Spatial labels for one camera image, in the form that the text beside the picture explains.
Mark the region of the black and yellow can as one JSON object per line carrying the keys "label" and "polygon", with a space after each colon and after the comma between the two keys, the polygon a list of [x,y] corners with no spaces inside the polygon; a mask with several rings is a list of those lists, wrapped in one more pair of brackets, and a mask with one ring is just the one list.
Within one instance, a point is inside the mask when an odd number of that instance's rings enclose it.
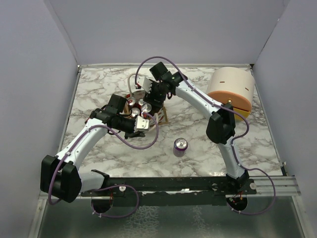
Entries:
{"label": "black and yellow can", "polygon": [[150,113],[152,111],[152,105],[149,103],[144,103],[141,107],[142,113]]}

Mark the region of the red cola can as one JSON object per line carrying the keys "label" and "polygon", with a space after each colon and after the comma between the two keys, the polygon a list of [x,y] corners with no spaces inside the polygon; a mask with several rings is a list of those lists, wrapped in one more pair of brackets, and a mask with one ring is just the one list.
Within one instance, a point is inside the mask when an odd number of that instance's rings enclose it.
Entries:
{"label": "red cola can", "polygon": [[141,107],[144,103],[145,102],[144,102],[144,100],[142,98],[138,100],[138,106]]}
{"label": "red cola can", "polygon": [[131,118],[135,118],[141,114],[141,111],[139,108],[132,108],[131,109]]}

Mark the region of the watermelon canvas tote bag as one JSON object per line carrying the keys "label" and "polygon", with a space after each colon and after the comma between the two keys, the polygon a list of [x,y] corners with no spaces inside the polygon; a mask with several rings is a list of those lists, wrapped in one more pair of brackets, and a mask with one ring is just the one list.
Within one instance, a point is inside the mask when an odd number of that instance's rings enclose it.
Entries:
{"label": "watermelon canvas tote bag", "polygon": [[134,91],[132,90],[131,79],[135,78],[135,75],[136,73],[131,73],[127,77],[129,92],[124,96],[127,100],[124,112],[130,112],[131,118],[135,118],[139,115],[149,119],[148,116],[143,115],[143,113],[148,113],[155,118],[158,125],[168,124],[169,121],[164,103],[157,106],[155,105],[155,102],[150,102],[149,95],[143,87],[140,89],[136,88]]}

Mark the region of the red cola can front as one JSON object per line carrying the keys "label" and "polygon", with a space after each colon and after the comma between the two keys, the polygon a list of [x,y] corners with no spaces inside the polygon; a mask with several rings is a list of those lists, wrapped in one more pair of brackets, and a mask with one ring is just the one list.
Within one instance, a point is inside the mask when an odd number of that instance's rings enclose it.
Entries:
{"label": "red cola can front", "polygon": [[141,111],[139,108],[132,108],[131,109],[131,118],[135,118],[141,114]]}

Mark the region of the silver blue slim can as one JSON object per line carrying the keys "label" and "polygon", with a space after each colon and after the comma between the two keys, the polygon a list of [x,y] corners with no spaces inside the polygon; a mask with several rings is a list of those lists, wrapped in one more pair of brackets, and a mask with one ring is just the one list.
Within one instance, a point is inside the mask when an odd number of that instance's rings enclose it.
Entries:
{"label": "silver blue slim can", "polygon": [[137,104],[137,100],[134,97],[128,98],[127,102],[128,102],[128,105],[132,108],[135,107]]}

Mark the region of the purple can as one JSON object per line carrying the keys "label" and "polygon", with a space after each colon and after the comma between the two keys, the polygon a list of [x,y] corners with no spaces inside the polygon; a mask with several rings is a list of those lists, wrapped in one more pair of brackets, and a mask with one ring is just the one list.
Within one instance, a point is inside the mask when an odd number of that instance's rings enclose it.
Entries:
{"label": "purple can", "polygon": [[185,138],[177,138],[173,144],[173,153],[176,157],[183,157],[188,148],[188,142]]}

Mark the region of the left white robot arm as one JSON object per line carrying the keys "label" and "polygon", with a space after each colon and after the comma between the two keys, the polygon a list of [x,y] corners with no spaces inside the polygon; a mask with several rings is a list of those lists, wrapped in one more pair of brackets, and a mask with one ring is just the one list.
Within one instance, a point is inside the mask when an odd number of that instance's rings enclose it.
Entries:
{"label": "left white robot arm", "polygon": [[110,129],[139,136],[149,130],[150,122],[142,116],[124,115],[127,100],[113,94],[105,106],[93,110],[81,132],[55,156],[46,155],[41,164],[40,190],[68,203],[81,192],[93,190],[97,195],[109,191],[108,175],[97,170],[79,173],[79,169],[95,146]]}

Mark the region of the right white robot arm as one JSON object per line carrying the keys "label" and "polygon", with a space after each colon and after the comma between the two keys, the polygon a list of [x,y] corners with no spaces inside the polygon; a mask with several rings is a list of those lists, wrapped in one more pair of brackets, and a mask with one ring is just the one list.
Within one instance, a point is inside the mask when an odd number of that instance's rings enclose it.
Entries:
{"label": "right white robot arm", "polygon": [[197,89],[181,72],[172,74],[162,62],[157,63],[150,72],[155,80],[137,79],[136,84],[146,91],[144,100],[153,106],[162,105],[168,93],[177,96],[201,112],[208,120],[206,135],[220,149],[226,166],[228,190],[238,194],[245,189],[243,179],[248,177],[246,169],[239,162],[234,145],[235,118],[233,107],[210,98]]}

